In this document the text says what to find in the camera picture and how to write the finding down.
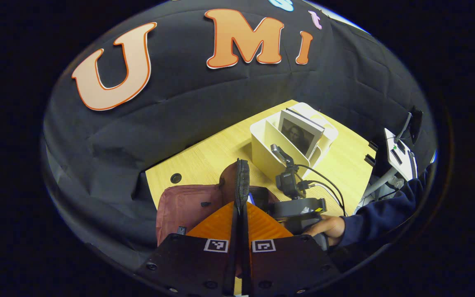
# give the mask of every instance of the mona lisa picture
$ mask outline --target mona lisa picture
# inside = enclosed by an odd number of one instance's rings
[[[324,128],[294,111],[281,111],[278,128],[285,137],[309,159]]]

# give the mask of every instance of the bag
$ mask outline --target bag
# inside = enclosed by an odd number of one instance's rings
[[[164,190],[157,208],[157,245],[170,233],[182,231],[186,234],[219,208],[234,201],[237,169],[237,161],[226,167],[219,177],[219,184],[172,186]],[[250,186],[249,191],[256,206],[264,211],[270,203],[279,202],[269,189],[262,186]]]

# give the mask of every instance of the white desk organizer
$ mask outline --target white desk organizer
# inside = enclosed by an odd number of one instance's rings
[[[338,130],[320,113],[305,103],[298,103],[289,107],[293,111],[312,120],[325,128],[324,135],[319,139],[316,149],[307,159],[288,139],[277,129],[281,112],[266,117],[250,126],[252,134],[252,163],[258,167],[272,182],[276,182],[276,175],[285,171],[282,163],[272,152],[270,146],[276,144],[294,159],[295,164],[307,165],[314,168],[320,163],[329,151],[331,144],[338,137]],[[311,170],[300,167],[298,174],[303,178]]]

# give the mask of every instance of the hand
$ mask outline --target hand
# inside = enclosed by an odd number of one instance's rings
[[[343,232],[346,229],[346,223],[343,218],[332,217],[325,214],[321,214],[322,220],[312,225],[307,231],[302,234],[308,234],[311,236],[318,233],[325,233],[330,246],[337,245],[341,239]]]

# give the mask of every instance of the sleeve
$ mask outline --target sleeve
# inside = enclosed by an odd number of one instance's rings
[[[375,239],[407,220],[422,197],[428,173],[433,167],[434,164],[430,164],[419,178],[409,180],[392,199],[361,207],[354,216],[341,216],[346,229],[338,246]]]

